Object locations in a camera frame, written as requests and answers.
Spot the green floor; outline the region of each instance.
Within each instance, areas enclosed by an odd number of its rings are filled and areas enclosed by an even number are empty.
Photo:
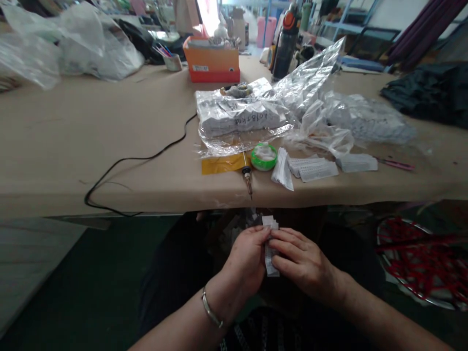
[[[112,219],[87,230],[7,334],[2,351],[126,350],[136,340],[139,282],[177,217]],[[457,350],[468,313],[421,307],[388,283],[386,300]]]

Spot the woman's left hand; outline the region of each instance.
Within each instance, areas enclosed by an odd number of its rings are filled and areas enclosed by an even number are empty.
[[[264,243],[270,234],[269,227],[256,226],[244,230],[231,249],[223,271],[240,279],[243,295],[252,297],[260,289],[265,275]]]

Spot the yellow tape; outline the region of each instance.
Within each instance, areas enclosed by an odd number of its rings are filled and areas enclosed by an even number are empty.
[[[252,166],[250,157],[250,153],[245,153],[245,161],[247,161],[247,165]],[[208,175],[236,171],[246,165],[245,161],[242,154],[205,158],[201,161],[201,173],[203,175]]]

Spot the bangle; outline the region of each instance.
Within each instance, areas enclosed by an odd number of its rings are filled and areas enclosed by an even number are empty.
[[[211,311],[210,305],[208,305],[208,301],[206,300],[206,286],[203,287],[203,295],[201,299],[203,300],[203,306],[205,307],[205,311],[211,320],[216,324],[216,326],[221,329],[223,327],[223,321],[219,321],[219,319],[215,316],[213,311]]]

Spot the pink scissors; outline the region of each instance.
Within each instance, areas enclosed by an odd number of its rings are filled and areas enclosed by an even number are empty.
[[[412,171],[414,170],[414,166],[412,165],[409,165],[407,163],[401,163],[401,162],[397,162],[397,161],[391,161],[391,160],[388,160],[388,159],[383,159],[383,158],[378,158],[376,157],[377,161],[379,161],[380,163],[384,163],[386,165],[389,165],[389,166],[392,166],[392,167],[396,167],[396,168],[399,168],[399,169],[402,169],[402,170],[405,170],[405,171]]]

